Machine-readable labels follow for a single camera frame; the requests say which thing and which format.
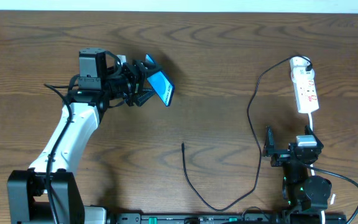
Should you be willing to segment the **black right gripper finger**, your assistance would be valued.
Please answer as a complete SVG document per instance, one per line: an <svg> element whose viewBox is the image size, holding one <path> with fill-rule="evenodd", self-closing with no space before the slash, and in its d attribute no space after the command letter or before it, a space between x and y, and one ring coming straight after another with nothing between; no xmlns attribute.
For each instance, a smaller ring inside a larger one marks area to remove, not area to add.
<svg viewBox="0 0 358 224"><path fill-rule="evenodd" d="M266 127L266 138L264 144L265 150L274 150L275 149L275 141L273 138L273 131L270 126Z"/></svg>
<svg viewBox="0 0 358 224"><path fill-rule="evenodd" d="M305 134L306 134L306 135L312 135L312 136L315 137L315 134L314 134L314 132L312 131L312 129L310 128L310 125L306 125L306 126L305 126Z"/></svg>

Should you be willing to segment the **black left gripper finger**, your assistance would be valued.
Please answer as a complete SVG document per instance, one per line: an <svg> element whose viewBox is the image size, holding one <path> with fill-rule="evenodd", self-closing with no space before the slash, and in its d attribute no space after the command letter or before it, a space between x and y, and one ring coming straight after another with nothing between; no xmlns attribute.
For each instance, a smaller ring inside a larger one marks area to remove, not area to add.
<svg viewBox="0 0 358 224"><path fill-rule="evenodd" d="M162 67L157 63L144 61L141 64L144 66L147 75L153 75L162 70Z"/></svg>
<svg viewBox="0 0 358 224"><path fill-rule="evenodd" d="M134 103L137 106L142 106L147 100L153 97L154 94L155 94L155 90L146 88L141 92L135 94Z"/></svg>

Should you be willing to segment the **blue Galaxy smartphone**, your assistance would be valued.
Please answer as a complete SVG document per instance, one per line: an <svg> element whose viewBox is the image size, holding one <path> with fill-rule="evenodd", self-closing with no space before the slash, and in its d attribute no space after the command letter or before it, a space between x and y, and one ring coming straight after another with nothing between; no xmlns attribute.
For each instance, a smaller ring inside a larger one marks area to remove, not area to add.
<svg viewBox="0 0 358 224"><path fill-rule="evenodd" d="M150 54L145 56L145 61L150 64L147 75L147 81L155 90L156 94L162 100L165 106L170 106L175 90L173 82L168 78L163 68L153 59Z"/></svg>

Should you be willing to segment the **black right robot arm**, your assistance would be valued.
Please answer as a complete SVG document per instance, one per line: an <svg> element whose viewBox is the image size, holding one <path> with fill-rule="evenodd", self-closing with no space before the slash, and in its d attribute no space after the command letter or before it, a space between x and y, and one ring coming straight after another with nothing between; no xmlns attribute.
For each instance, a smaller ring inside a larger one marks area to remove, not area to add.
<svg viewBox="0 0 358 224"><path fill-rule="evenodd" d="M304 135L286 149L277 149L270 126L266 127L265 145L262 155L271 158L272 167L283 168L283 198L289 208L282 212L283 219L290 222L295 215L317 215L328 208L332 183L321 176L309 175L308 165L318 160L324 145L309 126Z"/></svg>

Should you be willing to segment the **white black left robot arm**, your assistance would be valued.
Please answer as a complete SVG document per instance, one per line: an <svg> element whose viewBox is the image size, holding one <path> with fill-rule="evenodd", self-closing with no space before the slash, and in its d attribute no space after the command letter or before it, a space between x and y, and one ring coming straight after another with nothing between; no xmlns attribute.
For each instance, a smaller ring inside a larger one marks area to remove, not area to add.
<svg viewBox="0 0 358 224"><path fill-rule="evenodd" d="M11 223L114 223L107 208L81 199L75 175L87 142L112 100L142 106L158 95L165 106L171 103L175 86L149 54L128 63L123 55L88 47L79 51L79 68L60 95L62 115L46 147L7 180Z"/></svg>

